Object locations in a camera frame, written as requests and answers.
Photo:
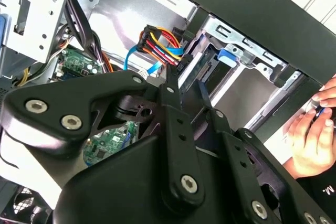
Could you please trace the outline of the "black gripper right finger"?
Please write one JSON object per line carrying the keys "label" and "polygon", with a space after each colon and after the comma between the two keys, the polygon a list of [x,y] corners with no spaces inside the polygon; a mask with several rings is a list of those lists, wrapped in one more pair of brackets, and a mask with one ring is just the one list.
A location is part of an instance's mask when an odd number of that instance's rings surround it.
{"label": "black gripper right finger", "polygon": [[197,223],[332,223],[250,130],[233,131],[198,81],[197,153],[205,200]]}

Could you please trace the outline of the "person left hand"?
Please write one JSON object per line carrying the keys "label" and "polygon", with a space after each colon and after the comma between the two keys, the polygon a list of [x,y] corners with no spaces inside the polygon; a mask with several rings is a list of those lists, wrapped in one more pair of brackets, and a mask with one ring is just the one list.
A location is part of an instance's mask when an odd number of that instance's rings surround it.
{"label": "person left hand", "polygon": [[312,109],[299,115],[288,130],[292,157],[283,166],[294,179],[319,175],[335,164],[332,109],[325,108],[314,121],[316,113]]}

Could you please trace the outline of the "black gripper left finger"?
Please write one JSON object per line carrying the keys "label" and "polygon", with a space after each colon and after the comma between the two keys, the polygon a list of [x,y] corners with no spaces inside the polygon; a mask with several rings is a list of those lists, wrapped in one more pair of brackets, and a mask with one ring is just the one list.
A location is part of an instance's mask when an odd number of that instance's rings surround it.
{"label": "black gripper left finger", "polygon": [[134,144],[159,142],[164,203],[200,205],[204,186],[174,67],[158,87],[123,70],[10,91],[1,108],[1,176],[57,205],[66,184],[89,168],[86,141],[126,121],[140,126]]}

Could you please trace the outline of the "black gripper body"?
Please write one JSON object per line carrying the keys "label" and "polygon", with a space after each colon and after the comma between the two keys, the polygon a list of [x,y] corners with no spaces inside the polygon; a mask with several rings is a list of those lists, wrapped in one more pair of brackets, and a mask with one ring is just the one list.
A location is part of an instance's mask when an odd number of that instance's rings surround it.
{"label": "black gripper body", "polygon": [[63,188],[54,223],[251,223],[223,162],[197,151],[205,200],[185,215],[170,210],[161,196],[161,158],[154,138],[89,167]]}

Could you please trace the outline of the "person right hand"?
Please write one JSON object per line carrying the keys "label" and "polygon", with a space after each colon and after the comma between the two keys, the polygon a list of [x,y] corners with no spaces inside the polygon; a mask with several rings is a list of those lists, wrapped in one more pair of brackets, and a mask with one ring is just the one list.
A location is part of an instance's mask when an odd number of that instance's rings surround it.
{"label": "person right hand", "polygon": [[321,87],[318,93],[316,93],[312,100],[318,102],[321,107],[335,108],[336,103],[336,77],[335,75]]}

